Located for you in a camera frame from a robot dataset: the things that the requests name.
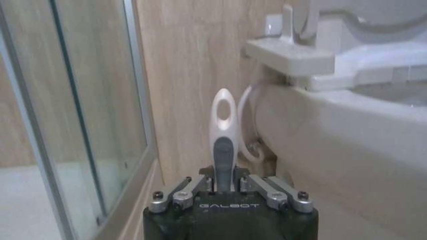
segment beige wall tile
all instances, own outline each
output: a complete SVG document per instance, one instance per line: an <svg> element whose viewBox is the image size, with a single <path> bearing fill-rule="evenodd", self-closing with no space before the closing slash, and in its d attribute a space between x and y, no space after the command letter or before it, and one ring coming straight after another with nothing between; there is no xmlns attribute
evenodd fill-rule
<svg viewBox="0 0 427 240"><path fill-rule="evenodd" d="M0 57L0 168L35 165L34 150Z"/></svg>
<svg viewBox="0 0 427 240"><path fill-rule="evenodd" d="M166 183L197 174L199 168L213 163L209 124L218 90L229 88L238 102L250 83L278 78L275 72L245 57L242 50L247 39L263 35L266 14L281 13L282 2L181 0L175 3L179 6L174 7L163 0L162 19L170 20L163 20L162 26L147 27L145 19L150 17L141 16L154 125ZM149 0L141 0L141 3L141 15L146 12L143 8L151 9L151 4L158 4Z"/></svg>

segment white toilet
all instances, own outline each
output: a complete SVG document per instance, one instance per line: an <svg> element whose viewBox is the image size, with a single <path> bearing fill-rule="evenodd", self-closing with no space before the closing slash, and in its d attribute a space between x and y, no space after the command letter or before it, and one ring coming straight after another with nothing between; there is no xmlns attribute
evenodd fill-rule
<svg viewBox="0 0 427 240"><path fill-rule="evenodd" d="M297 0L247 42L282 72L259 135L319 209L319 239L427 239L427 1Z"/></svg>

